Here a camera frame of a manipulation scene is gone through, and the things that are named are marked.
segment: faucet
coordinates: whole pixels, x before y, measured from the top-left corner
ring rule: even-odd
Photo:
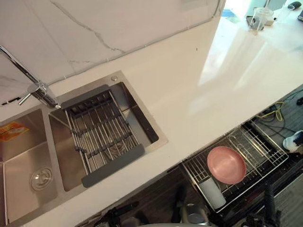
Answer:
[[[7,59],[33,82],[33,84],[27,88],[28,94],[19,101],[19,105],[22,105],[30,96],[33,96],[50,108],[60,108],[55,96],[46,83],[42,82],[29,72],[4,46],[0,45],[0,53],[4,54]]]

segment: pink plate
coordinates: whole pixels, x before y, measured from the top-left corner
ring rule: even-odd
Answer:
[[[216,147],[207,156],[212,175],[223,183],[235,184],[243,180],[246,165],[240,154],[228,147]]]

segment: gray rack handle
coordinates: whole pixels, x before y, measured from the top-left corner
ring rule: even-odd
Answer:
[[[144,154],[145,150],[142,144],[139,144],[137,147],[131,149],[125,154],[121,155],[117,159],[114,159],[110,163],[102,166],[101,168],[95,170],[94,172],[88,174],[82,178],[82,184],[85,188],[89,188],[94,184],[102,181],[108,176],[112,175],[114,172],[122,169],[131,162],[135,161],[137,158]]]

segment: stainless steel dish rack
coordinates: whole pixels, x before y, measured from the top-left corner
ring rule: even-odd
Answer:
[[[217,181],[209,172],[207,167],[208,153],[218,146],[230,147],[242,155],[246,164],[246,175],[240,183],[224,184]],[[226,204],[219,209],[220,212],[230,203],[242,196],[250,188],[264,179],[269,173],[275,170],[288,155],[254,122],[245,123],[241,127],[224,135],[211,146],[199,151],[193,157],[182,162],[182,165],[190,177],[193,185],[203,194],[199,184],[209,177],[212,177],[218,184]]]
[[[64,109],[86,175],[95,175],[95,178],[103,175],[103,179],[115,171],[113,168],[117,170],[125,165],[123,163],[132,161],[133,157],[125,154],[141,145],[110,89]],[[142,154],[141,151],[135,153],[136,157]],[[91,180],[85,183],[85,179],[82,179],[83,185],[91,186]]]

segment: white marble wall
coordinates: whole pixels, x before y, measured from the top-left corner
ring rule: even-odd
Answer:
[[[219,0],[0,0],[0,45],[49,83],[209,19]],[[0,56],[0,102],[28,79]]]

